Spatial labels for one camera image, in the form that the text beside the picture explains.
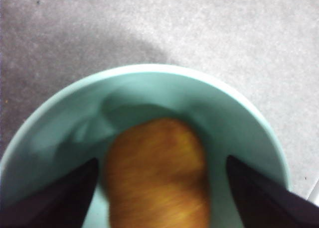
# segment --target blurry object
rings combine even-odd
[[[319,208],[233,156],[227,158],[230,188],[246,228],[319,228]]]
[[[1,228],[80,228],[98,177],[93,158],[43,190],[0,212]]]
[[[112,228],[206,228],[204,151],[183,122],[160,118],[121,133],[105,157]]]

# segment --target bowl rim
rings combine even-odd
[[[284,173],[284,183],[288,190],[291,190],[292,183],[291,183],[291,175],[289,172],[288,163],[282,147],[275,135],[273,129],[266,121],[264,116],[261,112],[241,93],[237,90],[232,88],[231,86],[227,85],[226,83],[220,81],[219,79],[208,75],[206,73],[189,69],[181,66],[176,65],[169,65],[169,64],[134,64],[134,65],[126,65],[121,66],[113,69],[107,69],[93,75],[89,75],[84,77],[71,85],[65,87],[64,89],[58,91],[56,94],[51,96],[48,100],[46,100],[42,105],[40,105],[21,125],[18,131],[15,133],[13,138],[11,139],[10,143],[8,144],[7,148],[4,151],[4,154],[1,159],[1,170],[2,174],[5,173],[7,163],[10,161],[10,157],[14,154],[17,145],[27,133],[29,128],[42,116],[44,115],[50,108],[52,108],[56,103],[63,100],[68,95],[74,93],[75,91],[88,86],[92,83],[108,79],[111,77],[121,76],[124,74],[135,74],[135,73],[166,73],[166,74],[174,74],[179,76],[185,76],[192,79],[199,80],[204,82],[210,86],[213,86],[231,98],[236,100],[241,106],[246,108],[249,113],[255,118],[255,120],[260,124],[260,126],[264,129],[265,133],[269,137],[270,141],[273,143],[275,152],[279,157],[280,165],[282,167]]]

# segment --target light blue bowl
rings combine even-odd
[[[225,172],[228,154],[290,188],[278,140],[246,98],[201,72],[144,64],[84,78],[55,94],[28,118],[1,161],[2,208],[91,157],[101,159],[123,130],[163,116],[188,122],[207,151],[212,227],[242,227]],[[83,227],[109,227],[108,200],[100,183]]]

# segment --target orange object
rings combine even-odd
[[[120,134],[104,163],[112,228],[206,228],[205,155],[183,122],[160,118]]]

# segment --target gray carpet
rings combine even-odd
[[[319,178],[319,0],[1,0],[2,151],[92,73],[171,63],[236,88],[281,141],[293,191]]]

